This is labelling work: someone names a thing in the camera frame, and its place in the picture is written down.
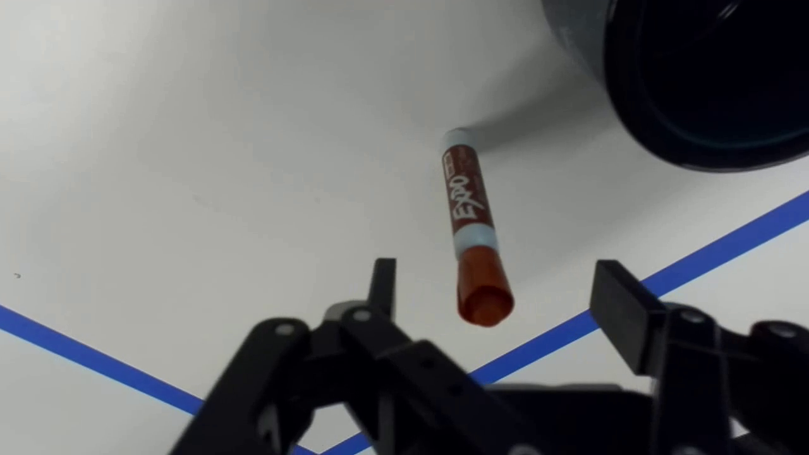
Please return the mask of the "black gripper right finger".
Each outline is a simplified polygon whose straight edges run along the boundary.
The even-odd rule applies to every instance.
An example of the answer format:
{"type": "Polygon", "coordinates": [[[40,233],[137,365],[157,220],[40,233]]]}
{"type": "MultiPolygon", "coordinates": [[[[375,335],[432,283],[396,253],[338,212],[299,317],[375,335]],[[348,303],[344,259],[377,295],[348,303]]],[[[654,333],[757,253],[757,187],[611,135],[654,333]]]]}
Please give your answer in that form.
{"type": "Polygon", "coordinates": [[[663,303],[620,259],[595,266],[590,312],[636,377],[654,382],[650,455],[809,455],[809,327],[745,333],[663,303]]]}

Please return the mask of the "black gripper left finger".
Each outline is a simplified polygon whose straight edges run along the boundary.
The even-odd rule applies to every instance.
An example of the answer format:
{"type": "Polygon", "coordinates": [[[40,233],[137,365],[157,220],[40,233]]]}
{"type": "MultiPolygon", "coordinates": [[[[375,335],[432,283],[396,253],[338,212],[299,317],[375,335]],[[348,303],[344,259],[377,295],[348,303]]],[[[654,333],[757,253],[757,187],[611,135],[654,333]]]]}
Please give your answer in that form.
{"type": "Polygon", "coordinates": [[[380,455],[540,455],[539,431],[393,317],[396,259],[317,327],[250,327],[170,455],[294,455],[318,407],[346,405],[380,455]]]}

